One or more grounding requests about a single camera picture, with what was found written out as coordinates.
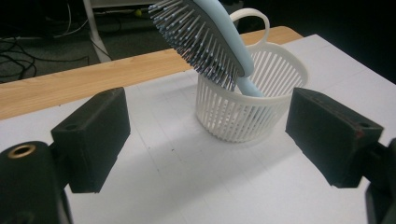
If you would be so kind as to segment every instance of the hairbrush bristle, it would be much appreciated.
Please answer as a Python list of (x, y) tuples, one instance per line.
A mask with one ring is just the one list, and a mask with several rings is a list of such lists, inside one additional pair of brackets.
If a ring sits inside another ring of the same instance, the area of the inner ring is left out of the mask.
[(243, 68), (216, 24), (191, 0), (164, 0), (148, 8), (168, 44), (199, 74), (233, 91)]

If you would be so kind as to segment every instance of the basket handle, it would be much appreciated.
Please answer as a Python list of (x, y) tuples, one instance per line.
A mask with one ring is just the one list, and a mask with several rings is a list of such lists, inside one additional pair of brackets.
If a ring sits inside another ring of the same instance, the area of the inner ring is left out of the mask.
[(262, 18), (262, 20), (264, 21), (264, 25), (265, 25), (265, 32), (264, 32), (264, 36), (262, 37), (261, 40), (259, 40), (256, 44), (259, 43), (265, 43), (267, 42), (267, 38), (268, 35), (270, 34), (270, 22), (268, 20), (268, 18), (262, 14), (259, 10), (254, 9), (254, 8), (242, 8), (239, 10), (236, 10), (234, 13), (232, 13), (230, 15), (230, 18), (232, 21), (237, 21), (240, 20), (244, 17), (248, 17), (248, 16), (256, 16), (256, 17), (260, 17)]

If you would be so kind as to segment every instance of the white plastic basket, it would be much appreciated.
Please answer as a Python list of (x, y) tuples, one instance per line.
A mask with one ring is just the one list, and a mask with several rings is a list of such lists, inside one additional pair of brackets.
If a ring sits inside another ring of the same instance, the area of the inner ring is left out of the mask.
[(226, 91), (203, 76), (198, 76), (196, 115), (202, 125), (219, 139), (246, 142), (265, 138), (290, 106), (294, 87), (308, 82), (305, 66), (283, 47), (267, 42), (269, 21), (260, 11), (243, 8), (230, 15), (233, 21), (246, 16), (264, 20), (263, 38), (247, 46), (254, 61), (252, 82), (264, 97), (242, 95), (239, 90)]

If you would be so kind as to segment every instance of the white tabletop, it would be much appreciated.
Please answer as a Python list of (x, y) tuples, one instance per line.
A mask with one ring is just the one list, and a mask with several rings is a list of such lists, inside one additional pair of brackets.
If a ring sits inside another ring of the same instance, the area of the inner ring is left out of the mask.
[[(396, 137), (396, 86), (317, 35), (284, 45), (321, 91)], [(357, 189), (328, 185), (285, 133), (242, 144), (208, 133), (194, 114), (197, 74), (186, 71), (125, 88), (132, 134), (98, 194), (66, 188), (75, 223), (367, 223)], [(0, 121), (0, 149), (52, 142), (50, 130), (88, 99)]]

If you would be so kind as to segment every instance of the paddle brush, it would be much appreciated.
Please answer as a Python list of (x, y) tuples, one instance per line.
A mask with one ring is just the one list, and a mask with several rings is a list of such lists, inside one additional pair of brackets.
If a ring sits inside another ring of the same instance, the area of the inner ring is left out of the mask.
[(248, 78), (254, 62), (218, 0), (164, 0), (148, 13), (168, 44), (195, 71), (222, 88), (262, 97)]

